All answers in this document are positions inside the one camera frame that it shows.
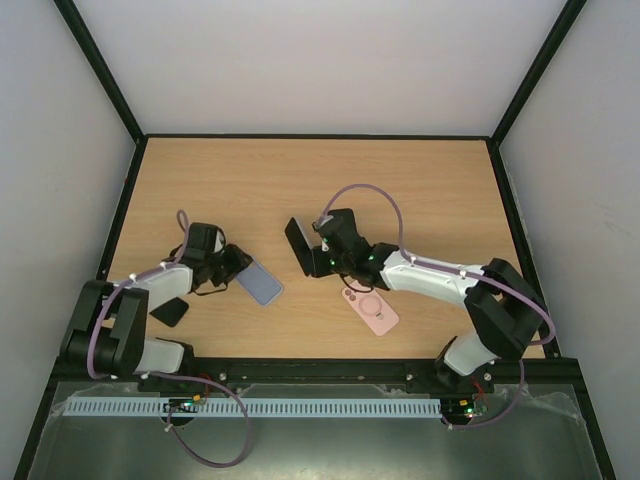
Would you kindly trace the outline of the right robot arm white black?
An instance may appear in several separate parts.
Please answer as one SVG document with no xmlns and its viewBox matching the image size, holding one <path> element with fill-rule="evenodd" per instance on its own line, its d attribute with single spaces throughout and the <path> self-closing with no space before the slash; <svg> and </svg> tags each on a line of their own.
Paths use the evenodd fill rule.
<svg viewBox="0 0 640 480">
<path fill-rule="evenodd" d="M 435 360 L 438 384 L 455 392 L 476 370 L 494 360 L 520 360 L 550 320 L 540 298 L 508 262 L 464 265 L 411 255 L 388 243 L 362 241 L 340 250 L 325 238 L 303 261 L 307 276 L 350 276 L 362 286 L 407 291 L 465 309 L 473 329 L 453 337 Z"/>
</svg>

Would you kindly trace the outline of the lavender phone case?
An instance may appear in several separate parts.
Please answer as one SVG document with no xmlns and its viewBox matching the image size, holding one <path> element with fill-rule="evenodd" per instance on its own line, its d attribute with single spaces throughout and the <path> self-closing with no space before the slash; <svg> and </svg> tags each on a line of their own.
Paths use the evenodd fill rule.
<svg viewBox="0 0 640 480">
<path fill-rule="evenodd" d="M 260 306 L 270 305 L 282 292 L 282 284 L 250 255 L 240 256 L 234 280 Z"/>
</svg>

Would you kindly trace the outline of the black phone case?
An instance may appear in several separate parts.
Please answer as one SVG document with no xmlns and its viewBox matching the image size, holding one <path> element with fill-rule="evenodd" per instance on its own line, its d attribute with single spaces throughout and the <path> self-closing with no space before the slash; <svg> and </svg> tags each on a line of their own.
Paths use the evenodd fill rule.
<svg viewBox="0 0 640 480">
<path fill-rule="evenodd" d="M 291 217 L 289 219 L 285 227 L 285 236 L 303 273 L 306 276 L 318 278 L 321 251 L 317 247 L 311 246 L 297 218 Z"/>
</svg>

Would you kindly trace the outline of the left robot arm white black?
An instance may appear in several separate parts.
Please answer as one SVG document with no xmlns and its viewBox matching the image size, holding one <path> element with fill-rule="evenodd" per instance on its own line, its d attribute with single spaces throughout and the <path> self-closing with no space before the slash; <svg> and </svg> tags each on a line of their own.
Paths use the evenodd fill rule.
<svg viewBox="0 0 640 480">
<path fill-rule="evenodd" d="M 183 296 L 207 282 L 227 288 L 253 263 L 218 226 L 191 223 L 182 210 L 178 224 L 183 240 L 158 266 L 120 282 L 83 285 L 61 343 L 62 362 L 85 368 L 94 379 L 178 372 L 186 347 L 148 337 L 148 315 L 161 310 L 180 319 L 188 309 Z"/>
</svg>

